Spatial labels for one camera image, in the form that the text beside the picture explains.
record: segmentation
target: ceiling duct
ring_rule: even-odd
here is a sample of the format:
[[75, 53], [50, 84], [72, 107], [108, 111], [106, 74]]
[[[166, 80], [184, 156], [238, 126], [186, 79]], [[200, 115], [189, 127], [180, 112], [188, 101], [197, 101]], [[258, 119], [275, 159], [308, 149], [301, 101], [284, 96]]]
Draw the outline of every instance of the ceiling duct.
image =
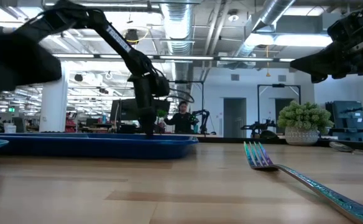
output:
[[[189, 39], [192, 35], [191, 27], [193, 25], [192, 19], [192, 5], [191, 4], [161, 4], [161, 10], [164, 16], [164, 27], [166, 36], [169, 39], [177, 41], [168, 41], [168, 50], [170, 55], [190, 55], [193, 44], [191, 42], [184, 42], [180, 40]], [[175, 80], [188, 80], [193, 79], [192, 64], [191, 63], [173, 63]], [[177, 85], [178, 90], [186, 91], [186, 85]]]
[[[275, 23], [282, 17], [282, 15], [288, 10], [290, 6], [295, 2], [295, 0], [266, 0], [264, 2], [263, 9], [249, 16], [247, 21], [247, 39], [249, 38], [252, 32], [258, 31], [268, 26], [275, 26]], [[255, 45], [246, 44], [245, 41], [238, 50], [234, 53], [233, 57], [248, 57], [252, 51], [255, 49]], [[252, 62], [233, 62], [227, 65], [224, 65], [226, 68], [236, 69], [236, 68], [252, 68], [255, 66], [255, 63]]]

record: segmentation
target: table surface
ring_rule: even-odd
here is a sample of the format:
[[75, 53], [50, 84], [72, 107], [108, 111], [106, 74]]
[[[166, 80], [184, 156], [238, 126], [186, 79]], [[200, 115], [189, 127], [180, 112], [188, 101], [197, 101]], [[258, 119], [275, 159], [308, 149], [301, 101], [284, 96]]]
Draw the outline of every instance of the table surface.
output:
[[[363, 203], [363, 152], [265, 145], [275, 163]], [[174, 161], [0, 157], [0, 224], [350, 223], [282, 172], [250, 169], [242, 144]]]

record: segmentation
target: door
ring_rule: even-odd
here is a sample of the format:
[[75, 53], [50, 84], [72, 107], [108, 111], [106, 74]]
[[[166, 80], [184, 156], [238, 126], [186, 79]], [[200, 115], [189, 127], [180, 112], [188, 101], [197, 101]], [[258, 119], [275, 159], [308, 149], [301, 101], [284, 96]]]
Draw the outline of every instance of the door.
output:
[[[278, 115], [280, 114], [280, 111], [286, 107], [289, 106], [290, 102], [294, 99], [275, 99], [275, 120], [278, 121]], [[276, 128], [277, 133], [285, 133], [285, 128], [279, 128], [277, 126]]]
[[241, 127], [246, 125], [246, 99], [225, 98], [223, 103], [225, 138], [246, 138], [246, 131]]

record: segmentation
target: iridescent fork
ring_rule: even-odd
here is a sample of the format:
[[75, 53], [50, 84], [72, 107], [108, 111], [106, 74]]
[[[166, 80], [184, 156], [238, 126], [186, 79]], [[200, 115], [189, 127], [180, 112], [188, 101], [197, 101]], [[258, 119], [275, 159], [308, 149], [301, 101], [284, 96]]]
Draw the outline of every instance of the iridescent fork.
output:
[[250, 142], [248, 146], [246, 142], [244, 142], [244, 149], [250, 168], [262, 171], [282, 170], [304, 184], [354, 223], [363, 223], [362, 204], [357, 203], [325, 187], [324, 185], [306, 177], [303, 174], [298, 173], [289, 167], [280, 164], [274, 164], [267, 155], [266, 150], [264, 149], [263, 145], [261, 145], [261, 143], [256, 144], [256, 142], [254, 142], [253, 145]]

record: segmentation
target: man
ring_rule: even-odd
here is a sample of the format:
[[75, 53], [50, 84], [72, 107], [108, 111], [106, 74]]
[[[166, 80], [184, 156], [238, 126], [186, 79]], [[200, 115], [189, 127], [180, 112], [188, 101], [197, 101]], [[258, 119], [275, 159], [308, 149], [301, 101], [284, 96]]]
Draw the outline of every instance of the man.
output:
[[187, 102], [181, 101], [179, 103], [179, 113], [173, 115], [172, 119], [165, 118], [163, 121], [167, 125], [175, 125], [175, 133], [185, 133], [189, 134], [193, 131], [191, 130], [191, 114], [187, 113]]

